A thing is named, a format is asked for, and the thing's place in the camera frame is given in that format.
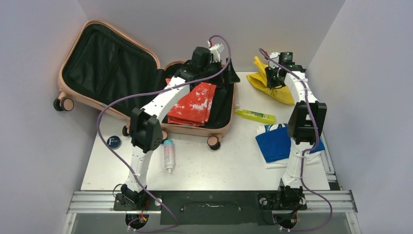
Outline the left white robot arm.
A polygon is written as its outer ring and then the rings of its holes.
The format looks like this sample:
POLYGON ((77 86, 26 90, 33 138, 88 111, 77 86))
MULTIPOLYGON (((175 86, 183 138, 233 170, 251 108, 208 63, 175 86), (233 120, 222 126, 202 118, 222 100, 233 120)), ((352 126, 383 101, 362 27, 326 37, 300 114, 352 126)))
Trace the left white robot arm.
POLYGON ((121 187, 126 203, 138 210, 147 200, 147 172, 150 158, 163 141, 161 123, 174 105, 190 93, 191 87, 213 79, 225 84, 227 78, 221 77, 222 44, 210 45, 209 48, 196 47, 192 58, 184 63, 171 77, 167 86, 150 103, 131 112, 129 135, 132 144, 132 160, 127 181, 121 187))

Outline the red white tie-dye cloth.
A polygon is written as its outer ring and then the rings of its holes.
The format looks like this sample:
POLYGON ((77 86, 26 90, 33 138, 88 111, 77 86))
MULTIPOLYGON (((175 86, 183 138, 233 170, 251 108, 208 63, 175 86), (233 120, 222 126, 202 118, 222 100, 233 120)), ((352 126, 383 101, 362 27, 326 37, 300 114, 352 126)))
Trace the red white tie-dye cloth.
POLYGON ((201 127, 209 120, 217 86, 201 82, 168 112, 168 124, 201 127))

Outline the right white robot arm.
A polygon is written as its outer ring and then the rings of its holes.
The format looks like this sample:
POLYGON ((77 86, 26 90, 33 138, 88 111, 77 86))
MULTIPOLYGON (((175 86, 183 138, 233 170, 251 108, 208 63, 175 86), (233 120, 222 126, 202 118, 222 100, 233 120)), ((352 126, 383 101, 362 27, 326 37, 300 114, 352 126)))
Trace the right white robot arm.
POLYGON ((287 87, 295 103, 287 124, 291 147, 287 167, 283 174, 276 204, 282 208, 298 208, 305 204, 303 174, 310 152, 319 145, 319 138, 326 116, 327 106, 313 95, 305 69, 293 62, 291 52, 263 52, 268 60, 267 85, 287 87))

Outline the pink hard-shell suitcase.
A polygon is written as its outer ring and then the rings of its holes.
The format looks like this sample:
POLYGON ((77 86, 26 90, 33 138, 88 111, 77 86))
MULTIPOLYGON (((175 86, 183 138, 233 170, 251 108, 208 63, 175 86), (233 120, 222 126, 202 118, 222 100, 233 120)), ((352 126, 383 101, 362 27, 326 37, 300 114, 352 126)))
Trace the pink hard-shell suitcase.
MULTIPOLYGON (((98 110, 120 99, 107 113, 130 121, 133 108, 141 108, 154 92, 166 87, 169 79, 184 65, 175 61, 161 68, 156 54, 114 26, 100 21, 87 22, 71 47, 58 76, 59 95, 53 102, 56 111, 71 111, 75 102, 98 110)), ((228 131, 234 110, 234 84, 217 86, 209 120, 204 126, 168 124, 164 118, 162 129, 170 133, 207 137, 211 149, 217 150, 228 131)))

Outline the yellow cloth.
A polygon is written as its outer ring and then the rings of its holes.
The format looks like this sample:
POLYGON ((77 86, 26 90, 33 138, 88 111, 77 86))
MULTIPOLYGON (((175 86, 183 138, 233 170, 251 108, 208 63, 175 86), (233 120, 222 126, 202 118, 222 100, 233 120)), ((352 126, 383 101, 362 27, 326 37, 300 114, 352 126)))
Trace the yellow cloth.
POLYGON ((253 64, 259 69, 259 71, 254 74, 247 75, 246 79, 254 88, 266 93, 283 104, 295 105, 288 87, 268 87, 268 80, 265 72, 265 68, 268 67, 267 64, 264 64, 257 56, 254 57, 253 64))

